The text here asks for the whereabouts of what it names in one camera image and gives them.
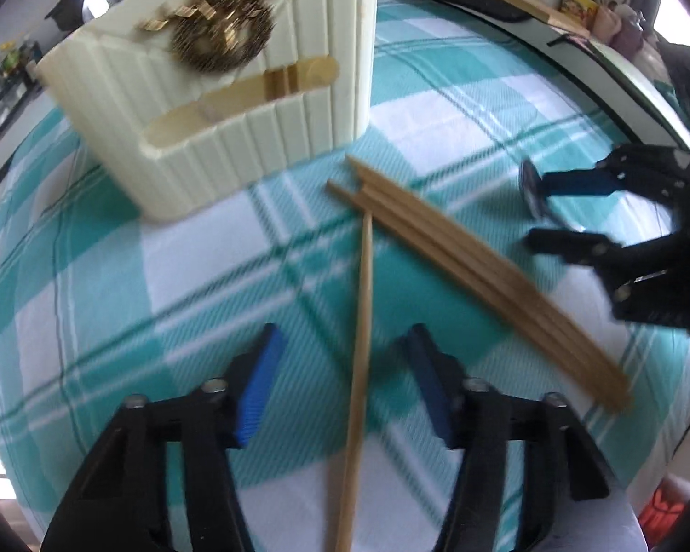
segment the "bundle of chopsticks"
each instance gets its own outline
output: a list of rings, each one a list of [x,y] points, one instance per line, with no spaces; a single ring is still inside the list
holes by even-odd
[[[629,383],[619,367],[519,268],[383,174],[353,157],[348,161],[361,180],[361,189],[352,193],[329,181],[330,193],[372,215],[380,226],[490,306],[607,409],[621,411],[630,403]]]

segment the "screw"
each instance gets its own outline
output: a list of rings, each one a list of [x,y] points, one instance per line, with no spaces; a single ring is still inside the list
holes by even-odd
[[[487,392],[490,386],[484,379],[467,378],[463,380],[463,388],[471,392]]]
[[[631,296],[631,286],[623,285],[616,289],[614,292],[614,300],[619,303],[623,303]]]
[[[227,382],[222,378],[208,379],[204,384],[202,384],[202,391],[208,394],[225,392],[225,390],[227,390]]]
[[[553,407],[567,407],[567,400],[565,400],[565,397],[562,396],[562,394],[560,394],[559,392],[550,392],[549,394],[546,394],[545,401],[547,401]]]
[[[131,394],[130,396],[125,397],[125,400],[123,400],[123,405],[125,405],[125,408],[143,408],[148,404],[148,402],[148,397],[144,396],[143,394]]]

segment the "single chopstick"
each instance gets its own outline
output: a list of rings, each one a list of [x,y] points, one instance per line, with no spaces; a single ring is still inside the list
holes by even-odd
[[[524,293],[530,299],[532,305],[537,305],[539,310],[546,313],[552,322],[555,323],[554,330],[575,339],[575,345],[578,349],[587,350],[591,356],[598,356],[599,362],[609,367],[616,378],[627,386],[626,376],[606,357],[600,346],[596,345],[577,324],[554,306],[513,263],[507,259],[497,257],[485,243],[470,235],[458,222],[448,218],[442,211],[429,205],[413,193],[401,188],[398,184],[383,176],[383,174],[352,156],[347,156],[347,160],[354,167],[358,177],[363,181],[366,190],[371,185],[380,193],[383,193],[383,195],[397,200],[410,213],[417,214],[431,222],[436,230],[445,234],[451,241],[454,241],[455,245],[465,252],[469,260],[480,263],[482,259],[489,259],[489,262],[484,263],[480,269],[482,273],[493,274],[501,278],[503,283],[510,285],[514,295],[512,298],[516,299],[517,295]]]
[[[373,217],[362,218],[361,278],[357,294],[357,327],[352,360],[350,414],[345,445],[345,472],[340,497],[340,520],[335,552],[350,552],[357,508],[358,470],[361,466],[362,441],[366,429],[368,403],[368,365],[371,356],[373,311]]]
[[[471,273],[452,256],[440,248],[429,236],[414,230],[409,223],[399,219],[394,213],[378,202],[369,199],[364,193],[350,193],[339,185],[328,182],[328,189],[337,197],[344,200],[360,210],[373,212],[374,218],[385,226],[395,236],[399,237],[417,252],[430,259],[439,268],[447,272],[454,281],[463,288],[475,292],[487,304],[493,307],[498,313],[506,314],[504,307],[506,300],[500,298],[500,294],[489,285],[482,284],[476,280],[475,274]],[[608,380],[605,375],[600,379],[593,379],[592,372],[586,363],[577,363],[567,348],[558,346],[551,331],[542,329],[538,324],[527,320],[527,318],[515,318],[513,324],[533,345],[539,350],[545,351],[563,371],[567,372],[571,378],[575,379],[584,389],[595,397],[599,402],[611,410],[620,410],[628,403],[628,392],[624,388],[617,387],[612,380]]]
[[[370,201],[388,209],[399,220],[430,237],[445,253],[470,271],[473,274],[471,289],[507,321],[516,325],[519,331],[523,331],[522,326],[527,325],[527,322],[537,324],[562,346],[563,351],[567,351],[562,354],[563,358],[571,356],[576,363],[590,368],[594,373],[605,371],[604,382],[617,389],[628,390],[626,376],[611,363],[598,345],[547,301],[523,274],[518,278],[511,275],[506,266],[513,267],[513,264],[497,257],[490,249],[482,248],[482,243],[476,251],[471,249],[469,241],[476,239],[464,229],[451,227],[450,230],[440,230],[439,222],[431,217],[432,210],[426,206],[420,209],[416,205],[399,205],[399,201],[374,191],[369,184],[363,186],[361,193]]]

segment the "gold wreath emblem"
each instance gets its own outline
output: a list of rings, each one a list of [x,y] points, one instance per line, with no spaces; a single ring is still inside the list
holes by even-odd
[[[270,6],[263,0],[189,0],[138,29],[161,31],[170,23],[176,23],[171,51],[203,73],[226,73],[247,64],[274,29]]]

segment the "tablecloth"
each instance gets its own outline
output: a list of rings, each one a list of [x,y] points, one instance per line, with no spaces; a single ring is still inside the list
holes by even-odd
[[[431,549],[451,496],[459,455],[432,434],[391,346],[415,322],[506,393],[566,393],[637,498],[659,481],[690,409],[690,339],[613,322],[590,270],[532,257],[520,243],[534,225],[518,191],[521,159],[540,171],[590,167],[624,140],[598,105],[506,34],[427,0],[378,0],[371,125],[349,151],[513,259],[620,364],[634,403],[619,416],[594,405],[480,302],[377,231],[356,550]],[[276,322],[289,345],[258,434],[231,454],[233,472],[259,551],[329,549],[361,224],[323,185],[351,184],[344,153],[158,225],[140,217],[60,110],[20,146],[0,203],[0,455],[39,534],[127,394],[185,394]],[[667,221],[629,196],[557,207],[626,242]],[[501,551],[516,532],[521,457],[512,446]],[[177,448],[169,462],[174,539],[185,550]]]

